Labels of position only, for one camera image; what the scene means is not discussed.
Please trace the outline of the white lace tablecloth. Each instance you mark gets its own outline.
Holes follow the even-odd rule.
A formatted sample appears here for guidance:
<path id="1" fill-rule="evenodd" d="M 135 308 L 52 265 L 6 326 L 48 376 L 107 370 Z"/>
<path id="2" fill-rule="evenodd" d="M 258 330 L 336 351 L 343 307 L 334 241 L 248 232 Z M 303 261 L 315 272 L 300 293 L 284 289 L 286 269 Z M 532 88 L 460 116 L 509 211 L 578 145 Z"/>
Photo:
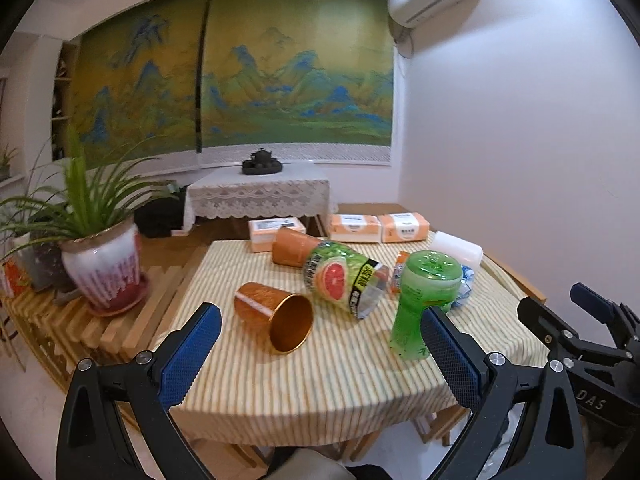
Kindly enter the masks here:
<path id="1" fill-rule="evenodd" d="M 186 188 L 183 226 L 198 218 L 314 218 L 337 212 L 330 179 L 313 162 L 289 162 L 277 174 L 247 176 L 238 167 L 217 168 Z"/>

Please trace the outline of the green landscape wall painting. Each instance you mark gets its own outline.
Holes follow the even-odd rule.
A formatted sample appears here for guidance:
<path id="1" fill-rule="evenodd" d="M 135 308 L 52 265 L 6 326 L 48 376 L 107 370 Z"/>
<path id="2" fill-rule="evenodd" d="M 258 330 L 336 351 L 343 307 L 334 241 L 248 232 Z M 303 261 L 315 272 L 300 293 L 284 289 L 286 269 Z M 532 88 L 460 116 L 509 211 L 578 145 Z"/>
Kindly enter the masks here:
<path id="1" fill-rule="evenodd" d="M 87 30 L 70 128 L 90 166 L 266 148 L 385 162 L 394 123 L 386 0 L 151 0 Z"/>

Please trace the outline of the copper metal cup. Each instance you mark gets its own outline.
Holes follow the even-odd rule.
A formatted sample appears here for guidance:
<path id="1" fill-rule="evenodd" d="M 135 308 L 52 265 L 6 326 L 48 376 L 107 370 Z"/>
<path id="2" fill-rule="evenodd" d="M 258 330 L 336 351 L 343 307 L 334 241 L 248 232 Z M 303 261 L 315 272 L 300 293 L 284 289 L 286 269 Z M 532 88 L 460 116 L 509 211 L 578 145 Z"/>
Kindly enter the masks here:
<path id="1" fill-rule="evenodd" d="M 314 307 L 306 296 L 256 282 L 235 291 L 233 307 L 244 326 L 277 353 L 297 350 L 314 326 Z"/>

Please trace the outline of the black bag under table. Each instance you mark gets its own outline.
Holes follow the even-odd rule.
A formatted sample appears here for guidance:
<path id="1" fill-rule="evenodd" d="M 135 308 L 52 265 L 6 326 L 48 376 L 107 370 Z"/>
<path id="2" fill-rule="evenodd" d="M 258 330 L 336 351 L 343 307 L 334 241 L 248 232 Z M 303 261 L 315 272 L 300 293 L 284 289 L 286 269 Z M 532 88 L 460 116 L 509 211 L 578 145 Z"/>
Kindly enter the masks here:
<path id="1" fill-rule="evenodd" d="M 171 237 L 183 226 L 186 187 L 178 188 L 169 197 L 156 198 L 134 212 L 134 223 L 146 238 Z"/>

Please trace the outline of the tissue pack with barcode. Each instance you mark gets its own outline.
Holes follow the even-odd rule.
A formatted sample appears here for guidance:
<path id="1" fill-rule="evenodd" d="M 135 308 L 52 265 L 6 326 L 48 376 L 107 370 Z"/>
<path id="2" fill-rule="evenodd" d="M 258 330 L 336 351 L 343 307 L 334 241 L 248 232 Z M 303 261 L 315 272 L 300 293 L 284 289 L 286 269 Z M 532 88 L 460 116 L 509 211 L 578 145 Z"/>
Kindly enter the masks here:
<path id="1" fill-rule="evenodd" d="M 250 250 L 252 252 L 270 252 L 277 232 L 282 228 L 306 233 L 306 226 L 294 217 L 250 220 L 248 222 Z"/>

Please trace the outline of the black teapot set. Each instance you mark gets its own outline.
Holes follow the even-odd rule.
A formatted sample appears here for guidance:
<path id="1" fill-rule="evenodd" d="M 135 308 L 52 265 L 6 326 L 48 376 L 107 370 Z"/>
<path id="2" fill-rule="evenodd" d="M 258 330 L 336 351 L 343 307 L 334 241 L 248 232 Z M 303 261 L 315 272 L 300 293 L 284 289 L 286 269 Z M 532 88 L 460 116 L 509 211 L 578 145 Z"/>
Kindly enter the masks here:
<path id="1" fill-rule="evenodd" d="M 249 159 L 242 161 L 242 174 L 247 174 L 248 176 L 278 174 L 282 170 L 282 162 L 273 157 L 270 151 L 266 151 L 263 148 L 250 154 Z"/>

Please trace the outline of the wooden slatted rack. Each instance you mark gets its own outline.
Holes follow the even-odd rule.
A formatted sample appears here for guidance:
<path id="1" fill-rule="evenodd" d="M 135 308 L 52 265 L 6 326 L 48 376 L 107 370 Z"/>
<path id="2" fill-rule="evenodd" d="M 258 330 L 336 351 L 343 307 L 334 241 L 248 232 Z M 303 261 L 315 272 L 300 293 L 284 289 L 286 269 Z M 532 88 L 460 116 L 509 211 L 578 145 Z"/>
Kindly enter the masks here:
<path id="1" fill-rule="evenodd" d="M 168 330 L 206 248 L 194 249 L 182 266 L 151 266 L 149 292 L 130 311 L 114 318 L 93 315 L 84 297 L 57 306 L 50 292 L 25 289 L 3 296 L 2 306 L 37 361 L 66 390 L 73 368 L 83 358 L 100 364 L 122 363 L 152 346 Z"/>

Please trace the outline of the tissue pack far right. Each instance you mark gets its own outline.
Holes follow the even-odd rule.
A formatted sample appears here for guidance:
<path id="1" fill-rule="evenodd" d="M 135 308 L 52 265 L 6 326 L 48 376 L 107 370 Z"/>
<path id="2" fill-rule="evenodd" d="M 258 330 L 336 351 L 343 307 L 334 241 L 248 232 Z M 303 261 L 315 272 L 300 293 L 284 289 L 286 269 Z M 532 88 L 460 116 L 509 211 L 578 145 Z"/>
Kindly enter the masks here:
<path id="1" fill-rule="evenodd" d="M 417 212 L 382 214 L 378 217 L 382 226 L 383 243 L 409 243 L 426 240 L 430 224 Z"/>

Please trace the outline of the green spider plant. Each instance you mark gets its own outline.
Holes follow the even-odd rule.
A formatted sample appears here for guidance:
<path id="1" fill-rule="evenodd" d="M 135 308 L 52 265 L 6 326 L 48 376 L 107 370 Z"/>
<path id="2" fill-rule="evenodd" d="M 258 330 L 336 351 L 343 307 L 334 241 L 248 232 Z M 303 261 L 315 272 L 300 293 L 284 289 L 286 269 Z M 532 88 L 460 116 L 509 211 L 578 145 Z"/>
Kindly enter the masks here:
<path id="1" fill-rule="evenodd" d="M 70 130 L 67 140 L 70 157 L 56 163 L 61 185 L 43 181 L 32 192 L 1 201 L 2 260 L 30 246 L 62 245 L 101 234 L 130 220 L 147 203 L 175 197 L 168 180 L 153 180 L 134 172 L 137 166 L 154 159 L 129 156 L 147 140 L 94 168 L 88 165 L 85 145 L 76 130 Z"/>

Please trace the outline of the grapefruit label bottle cup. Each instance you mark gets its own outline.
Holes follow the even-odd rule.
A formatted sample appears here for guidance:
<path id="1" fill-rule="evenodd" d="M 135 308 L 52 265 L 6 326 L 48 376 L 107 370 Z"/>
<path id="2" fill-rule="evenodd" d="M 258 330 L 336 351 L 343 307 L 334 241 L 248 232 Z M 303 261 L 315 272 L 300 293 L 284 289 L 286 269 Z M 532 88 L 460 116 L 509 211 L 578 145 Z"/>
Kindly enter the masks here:
<path id="1" fill-rule="evenodd" d="M 308 256 L 303 278 L 314 296 L 363 320 L 386 293 L 390 269 L 346 245 L 324 240 Z"/>

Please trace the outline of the white red flower pot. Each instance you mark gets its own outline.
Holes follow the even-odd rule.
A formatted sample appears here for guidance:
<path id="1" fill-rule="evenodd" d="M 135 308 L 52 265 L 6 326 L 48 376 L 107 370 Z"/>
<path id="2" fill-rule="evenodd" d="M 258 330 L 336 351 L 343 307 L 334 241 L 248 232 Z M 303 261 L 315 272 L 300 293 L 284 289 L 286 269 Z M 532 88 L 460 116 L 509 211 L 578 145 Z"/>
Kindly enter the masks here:
<path id="1" fill-rule="evenodd" d="M 146 297 L 149 279 L 141 269 L 141 236 L 134 218 L 94 235 L 60 243 L 64 268 L 90 310 L 111 318 Z"/>

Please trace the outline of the orange patterned paper cup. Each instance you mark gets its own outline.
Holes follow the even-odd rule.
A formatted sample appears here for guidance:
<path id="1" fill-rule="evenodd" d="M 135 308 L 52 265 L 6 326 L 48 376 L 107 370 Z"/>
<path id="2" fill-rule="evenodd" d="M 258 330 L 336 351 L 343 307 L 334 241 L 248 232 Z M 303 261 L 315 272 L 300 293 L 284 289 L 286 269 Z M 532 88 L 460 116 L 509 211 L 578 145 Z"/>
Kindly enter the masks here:
<path id="1" fill-rule="evenodd" d="M 281 266 L 301 268 L 321 242 L 321 238 L 290 228 L 278 229 L 271 248 L 272 262 Z"/>

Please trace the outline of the grey flower pot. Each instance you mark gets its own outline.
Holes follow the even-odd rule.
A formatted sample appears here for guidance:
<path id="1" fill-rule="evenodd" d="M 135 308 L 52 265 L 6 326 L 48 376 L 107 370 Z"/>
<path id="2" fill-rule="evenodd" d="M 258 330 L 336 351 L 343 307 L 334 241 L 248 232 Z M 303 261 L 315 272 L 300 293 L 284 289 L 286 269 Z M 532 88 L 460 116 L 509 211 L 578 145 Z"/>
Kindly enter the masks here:
<path id="1" fill-rule="evenodd" d="M 48 288 L 54 288 L 58 292 L 71 292 L 75 289 L 64 268 L 58 244 L 33 244 L 19 250 L 14 256 L 26 271 L 36 292 Z"/>

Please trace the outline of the green tea bottle cup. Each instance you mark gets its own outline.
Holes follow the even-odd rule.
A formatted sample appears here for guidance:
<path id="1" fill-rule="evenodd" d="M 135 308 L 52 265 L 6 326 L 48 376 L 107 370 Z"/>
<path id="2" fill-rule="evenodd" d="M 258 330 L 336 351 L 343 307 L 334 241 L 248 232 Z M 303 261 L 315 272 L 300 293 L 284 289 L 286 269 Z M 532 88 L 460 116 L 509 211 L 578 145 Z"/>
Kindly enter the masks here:
<path id="1" fill-rule="evenodd" d="M 428 357 L 420 323 L 431 307 L 444 312 L 457 299 L 463 272 L 455 258 L 443 252 L 420 250 L 408 255 L 399 275 L 398 308 L 390 331 L 390 348 L 403 360 Z"/>

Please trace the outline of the tissue pack middle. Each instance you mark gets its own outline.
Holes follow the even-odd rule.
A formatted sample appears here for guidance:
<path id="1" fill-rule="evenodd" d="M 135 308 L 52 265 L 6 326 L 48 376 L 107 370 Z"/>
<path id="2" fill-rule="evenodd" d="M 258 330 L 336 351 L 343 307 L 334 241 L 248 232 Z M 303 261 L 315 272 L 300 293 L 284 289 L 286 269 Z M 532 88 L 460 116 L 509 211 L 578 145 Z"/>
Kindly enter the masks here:
<path id="1" fill-rule="evenodd" d="M 329 238 L 341 243 L 381 243 L 382 224 L 372 214 L 334 214 Z"/>

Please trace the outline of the striped yellow tablecloth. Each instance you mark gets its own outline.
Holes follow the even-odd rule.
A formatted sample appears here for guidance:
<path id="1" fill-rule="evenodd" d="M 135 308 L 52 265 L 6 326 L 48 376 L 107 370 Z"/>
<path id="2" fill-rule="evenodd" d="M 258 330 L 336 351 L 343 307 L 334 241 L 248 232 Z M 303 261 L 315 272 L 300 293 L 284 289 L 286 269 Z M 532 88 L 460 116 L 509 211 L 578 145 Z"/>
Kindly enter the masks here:
<path id="1" fill-rule="evenodd" d="M 301 270 L 278 266 L 266 252 L 255 254 L 245 240 L 209 246 L 171 322 L 183 326 L 204 302 L 221 310 L 213 350 L 170 411 L 187 436 L 245 445 L 324 445 L 454 405 L 432 359 L 406 361 L 390 350 L 395 294 L 385 294 L 363 320 L 316 301 L 308 338 L 282 354 L 234 312 L 234 294 L 248 282 L 286 292 L 305 289 Z"/>

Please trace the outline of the white paper cup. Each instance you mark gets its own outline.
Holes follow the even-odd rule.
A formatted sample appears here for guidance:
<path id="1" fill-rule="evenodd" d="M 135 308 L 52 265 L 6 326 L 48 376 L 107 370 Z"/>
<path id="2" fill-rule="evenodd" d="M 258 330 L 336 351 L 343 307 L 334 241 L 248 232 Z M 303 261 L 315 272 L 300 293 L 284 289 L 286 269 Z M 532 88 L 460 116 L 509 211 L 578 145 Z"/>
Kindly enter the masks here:
<path id="1" fill-rule="evenodd" d="M 480 270 L 484 258 L 482 246 L 442 231 L 435 233 L 430 248 L 456 259 L 462 266 L 474 272 Z"/>

